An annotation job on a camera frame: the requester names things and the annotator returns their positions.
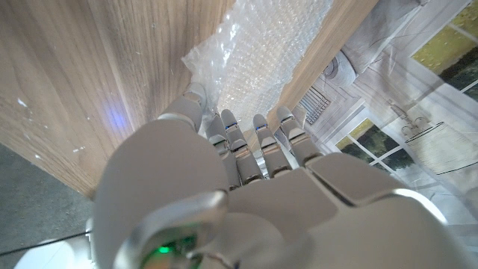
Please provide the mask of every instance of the window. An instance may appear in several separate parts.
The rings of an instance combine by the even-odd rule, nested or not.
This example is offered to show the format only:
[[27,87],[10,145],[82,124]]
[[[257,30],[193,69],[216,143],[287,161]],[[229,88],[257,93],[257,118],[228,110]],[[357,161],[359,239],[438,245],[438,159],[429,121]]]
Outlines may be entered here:
[[343,153],[355,156],[396,178],[399,177],[399,170],[415,164],[401,145],[369,119],[362,121],[336,146]]
[[412,57],[478,101],[478,0],[473,0]]

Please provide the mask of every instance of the robotic hand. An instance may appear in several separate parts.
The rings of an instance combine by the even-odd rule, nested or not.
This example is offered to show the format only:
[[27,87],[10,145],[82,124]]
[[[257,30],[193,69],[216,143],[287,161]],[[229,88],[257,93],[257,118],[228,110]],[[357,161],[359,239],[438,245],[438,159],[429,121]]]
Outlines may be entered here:
[[191,84],[113,154],[96,192],[100,268],[473,268],[439,210],[366,163],[322,155],[287,108],[292,170],[266,120],[264,179],[231,111],[197,134]]

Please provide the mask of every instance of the wooden panel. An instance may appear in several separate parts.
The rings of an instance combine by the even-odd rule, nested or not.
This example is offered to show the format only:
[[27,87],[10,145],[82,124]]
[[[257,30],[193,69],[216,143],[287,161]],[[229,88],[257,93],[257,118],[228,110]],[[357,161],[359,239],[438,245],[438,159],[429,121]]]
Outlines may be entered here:
[[[92,197],[114,149],[184,91],[181,57],[232,2],[1,1],[0,142]],[[281,104],[298,103],[375,3],[334,1]]]

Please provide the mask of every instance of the window pane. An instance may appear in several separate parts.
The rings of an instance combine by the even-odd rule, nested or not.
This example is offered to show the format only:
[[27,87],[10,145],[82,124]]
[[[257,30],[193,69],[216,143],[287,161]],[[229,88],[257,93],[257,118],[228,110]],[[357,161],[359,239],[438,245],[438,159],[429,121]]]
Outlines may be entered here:
[[357,128],[353,129],[350,136],[376,157],[380,157],[398,146],[397,142],[380,131],[369,119],[364,120]]
[[386,170],[386,169],[385,169],[381,164],[379,164],[379,163],[374,164],[373,167],[378,168],[378,169],[382,170],[383,172],[389,174],[388,170]]
[[465,91],[465,94],[478,102],[478,84]]
[[465,30],[469,34],[478,37],[478,1],[472,1],[455,19],[451,21],[454,25]]
[[473,40],[445,26],[412,57],[435,74],[440,74],[475,46]]
[[361,150],[359,146],[355,145],[348,137],[344,137],[344,139],[340,140],[336,144],[336,146],[343,153],[357,157],[363,161],[366,161],[367,163],[373,161],[372,157],[370,157],[367,153]]
[[387,158],[384,158],[382,161],[393,171],[397,171],[401,168],[406,168],[414,164],[412,157],[410,157],[410,155],[404,149],[395,152]]
[[456,64],[440,74],[440,78],[458,90],[466,88],[478,79],[478,47],[475,47]]

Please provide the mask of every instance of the gray floor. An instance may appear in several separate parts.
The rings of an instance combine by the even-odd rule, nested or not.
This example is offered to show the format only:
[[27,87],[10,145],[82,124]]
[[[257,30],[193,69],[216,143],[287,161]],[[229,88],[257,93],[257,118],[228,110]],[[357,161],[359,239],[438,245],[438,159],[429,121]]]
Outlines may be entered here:
[[[0,144],[0,252],[83,232],[93,203]],[[13,268],[23,253],[0,257]]]

